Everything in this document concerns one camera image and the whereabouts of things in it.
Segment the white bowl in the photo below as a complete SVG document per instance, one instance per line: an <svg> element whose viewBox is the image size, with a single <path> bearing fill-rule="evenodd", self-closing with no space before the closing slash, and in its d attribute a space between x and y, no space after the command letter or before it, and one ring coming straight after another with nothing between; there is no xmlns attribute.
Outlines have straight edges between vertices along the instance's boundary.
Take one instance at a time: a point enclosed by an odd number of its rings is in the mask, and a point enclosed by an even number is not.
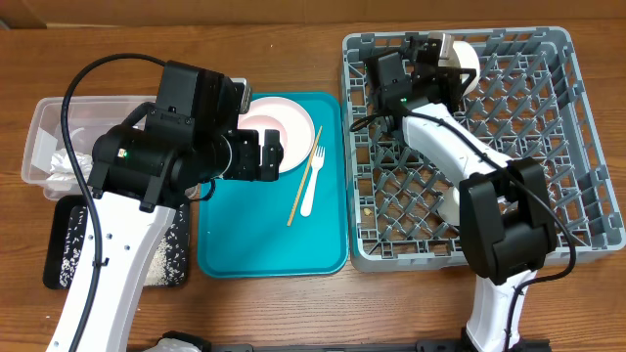
<svg viewBox="0 0 626 352"><path fill-rule="evenodd" d="M468 95L476 88L480 79L480 62L478 55L468 42L455 41L449 58L440 60L439 65L474 69L475 77L471 80L463 95Z"/></svg>

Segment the small pink bowl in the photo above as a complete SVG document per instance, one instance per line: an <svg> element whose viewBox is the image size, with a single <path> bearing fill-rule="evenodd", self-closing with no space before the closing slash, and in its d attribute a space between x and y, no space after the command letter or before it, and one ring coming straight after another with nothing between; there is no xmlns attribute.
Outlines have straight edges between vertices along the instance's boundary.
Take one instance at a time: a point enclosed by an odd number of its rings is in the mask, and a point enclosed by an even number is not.
<svg viewBox="0 0 626 352"><path fill-rule="evenodd" d="M284 125L275 117L265 114L243 115L239 119L238 128L240 130L256 130L259 134L260 146L265 145L266 130L277 130L281 146L285 147L287 145L287 131Z"/></svg>

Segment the pink plate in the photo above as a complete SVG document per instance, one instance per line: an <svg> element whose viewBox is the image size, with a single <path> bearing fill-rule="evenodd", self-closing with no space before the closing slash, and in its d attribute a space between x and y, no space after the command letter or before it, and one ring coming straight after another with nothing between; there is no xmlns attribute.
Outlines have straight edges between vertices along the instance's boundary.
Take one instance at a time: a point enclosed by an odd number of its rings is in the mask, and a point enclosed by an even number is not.
<svg viewBox="0 0 626 352"><path fill-rule="evenodd" d="M299 103L277 96L255 99L243 115L265 114L278 119L287 131L287 145L280 163L280 173L288 172L302 163L313 147L315 128L309 113Z"/></svg>

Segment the rice and peanut shells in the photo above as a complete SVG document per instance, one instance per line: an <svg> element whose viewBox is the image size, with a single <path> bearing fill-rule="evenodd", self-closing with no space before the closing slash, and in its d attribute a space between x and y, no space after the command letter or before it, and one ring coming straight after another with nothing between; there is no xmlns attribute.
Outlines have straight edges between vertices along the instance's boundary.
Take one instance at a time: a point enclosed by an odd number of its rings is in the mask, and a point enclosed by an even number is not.
<svg viewBox="0 0 626 352"><path fill-rule="evenodd" d="M84 235L87 227L88 210L84 205L74 206L66 220L66 228L57 236L61 246L56 253L61 254L58 264L46 265L58 271L52 279L54 288L70 287L78 264ZM159 243L149 272L146 286L179 286L186 281L190 246L190 206L182 205L176 212L172 225Z"/></svg>

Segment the white napkin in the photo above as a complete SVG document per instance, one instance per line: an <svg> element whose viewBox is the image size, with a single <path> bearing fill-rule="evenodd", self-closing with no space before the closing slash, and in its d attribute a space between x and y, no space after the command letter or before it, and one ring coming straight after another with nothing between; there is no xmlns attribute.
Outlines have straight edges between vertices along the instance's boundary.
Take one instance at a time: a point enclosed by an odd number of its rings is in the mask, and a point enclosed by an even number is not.
<svg viewBox="0 0 626 352"><path fill-rule="evenodd" d="M87 180L93 167L93 158L90 154L82 153L76 153L75 156L83 178ZM53 153L50 176L47 180L53 182L76 182L76 176L66 149L60 149Z"/></svg>

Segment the small white cup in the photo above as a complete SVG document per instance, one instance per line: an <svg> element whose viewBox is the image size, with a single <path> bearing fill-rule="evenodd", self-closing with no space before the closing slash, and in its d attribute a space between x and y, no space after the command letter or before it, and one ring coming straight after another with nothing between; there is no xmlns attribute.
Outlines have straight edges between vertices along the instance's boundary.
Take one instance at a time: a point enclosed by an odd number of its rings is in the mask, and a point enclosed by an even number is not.
<svg viewBox="0 0 626 352"><path fill-rule="evenodd" d="M456 187L444 192L443 202L437 208L437 213L449 225L460 225L460 193Z"/></svg>

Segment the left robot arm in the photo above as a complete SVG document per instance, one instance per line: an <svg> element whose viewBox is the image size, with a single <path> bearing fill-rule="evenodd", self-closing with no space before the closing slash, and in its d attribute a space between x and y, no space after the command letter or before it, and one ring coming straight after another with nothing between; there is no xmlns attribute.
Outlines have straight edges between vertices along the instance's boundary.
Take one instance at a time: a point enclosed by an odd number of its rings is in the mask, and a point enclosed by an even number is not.
<svg viewBox="0 0 626 352"><path fill-rule="evenodd" d="M100 136L78 174L91 222L53 351L126 348L150 263L187 192L217 179L273 182L276 130L240 129L251 90L242 78L169 61L156 99Z"/></svg>

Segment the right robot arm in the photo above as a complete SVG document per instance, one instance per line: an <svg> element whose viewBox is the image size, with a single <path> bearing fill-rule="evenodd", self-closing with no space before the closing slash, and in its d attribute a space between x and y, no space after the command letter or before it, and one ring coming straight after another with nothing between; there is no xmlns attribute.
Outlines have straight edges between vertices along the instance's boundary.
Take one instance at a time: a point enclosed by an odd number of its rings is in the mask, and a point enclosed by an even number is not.
<svg viewBox="0 0 626 352"><path fill-rule="evenodd" d="M514 159L475 137L454 118L480 78L471 45L444 33L363 61L386 131L422 153L452 182L442 217L458 227L463 254L476 274L473 308L460 351L548 351L547 340L524 340L518 323L528 287L557 246L544 171L532 158Z"/></svg>

